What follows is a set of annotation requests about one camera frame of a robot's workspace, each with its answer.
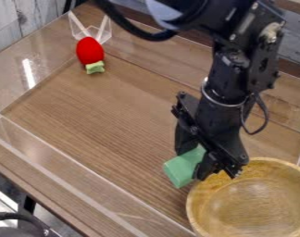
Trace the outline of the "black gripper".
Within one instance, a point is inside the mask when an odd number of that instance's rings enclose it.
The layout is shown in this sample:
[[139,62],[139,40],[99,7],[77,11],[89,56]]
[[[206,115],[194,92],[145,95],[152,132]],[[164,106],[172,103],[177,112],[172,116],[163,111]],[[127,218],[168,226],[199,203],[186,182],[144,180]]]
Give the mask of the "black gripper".
[[204,96],[195,98],[184,92],[175,98],[175,153],[180,156],[202,145],[206,153],[195,166],[194,178],[203,181],[223,170],[234,179],[248,163],[239,136],[239,109],[218,106]]

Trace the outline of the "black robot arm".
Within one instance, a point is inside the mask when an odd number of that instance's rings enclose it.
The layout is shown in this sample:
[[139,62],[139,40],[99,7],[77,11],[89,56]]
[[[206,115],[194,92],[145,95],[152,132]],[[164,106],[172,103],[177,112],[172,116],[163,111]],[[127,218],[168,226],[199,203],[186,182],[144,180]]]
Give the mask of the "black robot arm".
[[200,96],[175,96],[175,152],[206,149],[192,166],[192,179],[203,181],[219,171],[236,178],[248,163],[239,133],[259,132],[247,129],[246,120],[255,106],[267,109],[260,93],[278,78],[283,13],[272,0],[145,0],[145,6],[164,29],[195,29],[212,39]]

